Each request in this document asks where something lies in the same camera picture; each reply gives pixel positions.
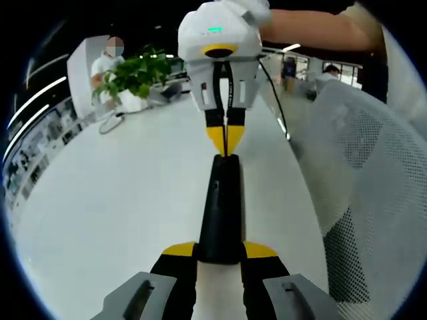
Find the black cable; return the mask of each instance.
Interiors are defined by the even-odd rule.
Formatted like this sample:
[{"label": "black cable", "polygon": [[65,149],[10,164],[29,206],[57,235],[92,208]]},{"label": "black cable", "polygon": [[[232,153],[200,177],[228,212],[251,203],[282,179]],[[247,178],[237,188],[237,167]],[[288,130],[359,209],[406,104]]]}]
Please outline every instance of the black cable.
[{"label": "black cable", "polygon": [[264,67],[264,65],[262,64],[262,62],[261,62],[261,59],[260,59],[260,58],[258,58],[258,61],[260,62],[261,68],[264,70],[264,73],[266,74],[266,76],[267,76],[267,78],[268,78],[268,81],[270,82],[270,85],[272,85],[272,89],[273,89],[273,92],[274,92],[274,97],[276,98],[276,101],[278,102],[279,110],[280,110],[280,114],[282,115],[283,126],[285,127],[285,130],[286,130],[286,139],[287,139],[287,138],[288,138],[288,134],[289,134],[289,132],[288,132],[288,126],[286,125],[286,120],[285,120],[285,115],[284,115],[284,113],[283,113],[282,104],[280,103],[280,100],[279,100],[278,94],[276,93],[276,88],[274,88],[273,80],[272,80],[272,78],[270,77],[270,75],[268,74],[267,69],[266,69],[266,68]]}]

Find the white desk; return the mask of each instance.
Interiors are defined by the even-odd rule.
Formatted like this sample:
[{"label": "white desk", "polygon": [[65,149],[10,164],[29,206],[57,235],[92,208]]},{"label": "white desk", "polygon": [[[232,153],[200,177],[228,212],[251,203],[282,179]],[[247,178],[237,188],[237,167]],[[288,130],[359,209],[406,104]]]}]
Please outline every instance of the white desk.
[{"label": "white desk", "polygon": [[[217,153],[189,95],[131,115],[107,135],[98,129],[87,127],[54,159],[17,226],[24,270],[58,319],[94,316],[108,293],[149,271],[166,247],[198,240]],[[247,240],[274,248],[290,273],[327,291],[310,194],[260,96],[236,154],[244,168]],[[221,281],[227,285],[213,285]],[[238,267],[201,266],[193,319],[245,319],[242,292]]]}]

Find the ceiling light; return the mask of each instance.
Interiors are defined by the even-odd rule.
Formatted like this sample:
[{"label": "ceiling light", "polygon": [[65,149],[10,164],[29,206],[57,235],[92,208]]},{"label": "ceiling light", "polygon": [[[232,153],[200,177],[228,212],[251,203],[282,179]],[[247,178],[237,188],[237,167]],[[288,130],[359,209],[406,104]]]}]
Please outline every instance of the ceiling light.
[{"label": "ceiling light", "polygon": [[59,78],[58,80],[52,82],[50,85],[44,87],[42,90],[40,90],[39,92],[37,92],[34,96],[32,96],[31,98],[29,98],[29,100],[24,103],[22,105],[22,107],[20,107],[18,109],[18,111],[12,116],[12,119],[9,121],[9,124],[7,125],[7,128],[9,128],[12,124],[12,122],[14,122],[14,120],[16,120],[16,118],[22,113],[22,111],[24,111],[24,109],[26,107],[28,107],[28,105],[33,102],[34,100],[36,100],[38,97],[40,97],[42,94],[44,94],[44,92],[46,92],[47,90],[53,88],[54,86],[56,86],[57,84],[60,84],[61,82],[65,81],[67,77],[62,77]]},{"label": "ceiling light", "polygon": [[301,47],[301,45],[299,43],[296,43],[295,45],[290,45],[289,47],[283,48],[282,51],[283,52],[291,51],[291,50],[294,50],[294,49],[299,48],[299,47]]},{"label": "ceiling light", "polygon": [[32,116],[22,126],[22,128],[20,128],[20,130],[17,132],[17,134],[12,138],[12,141],[10,142],[10,144],[7,146],[5,154],[3,155],[3,162],[5,161],[7,155],[9,154],[9,152],[11,151],[11,149],[13,148],[13,146],[15,145],[16,141],[22,136],[22,134],[24,133],[24,131],[34,122],[34,120],[36,120],[36,118],[38,118],[43,112],[45,112],[47,110],[47,108],[49,108],[49,105],[45,105],[43,108],[41,108],[40,110],[38,110],[38,112],[36,112],[34,114],[34,116]]}]

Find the potted plant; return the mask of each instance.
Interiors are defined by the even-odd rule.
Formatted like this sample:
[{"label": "potted plant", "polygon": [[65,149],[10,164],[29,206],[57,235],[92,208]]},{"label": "potted plant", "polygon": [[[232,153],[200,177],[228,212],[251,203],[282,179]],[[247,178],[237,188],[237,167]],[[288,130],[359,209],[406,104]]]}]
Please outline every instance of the potted plant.
[{"label": "potted plant", "polygon": [[93,96],[106,91],[116,103],[121,103],[119,93],[128,89],[133,95],[146,99],[150,87],[155,83],[165,85],[167,76],[171,73],[171,65],[163,50],[155,50],[147,45],[135,57],[120,63],[114,70],[104,74],[104,83],[93,91]]}]

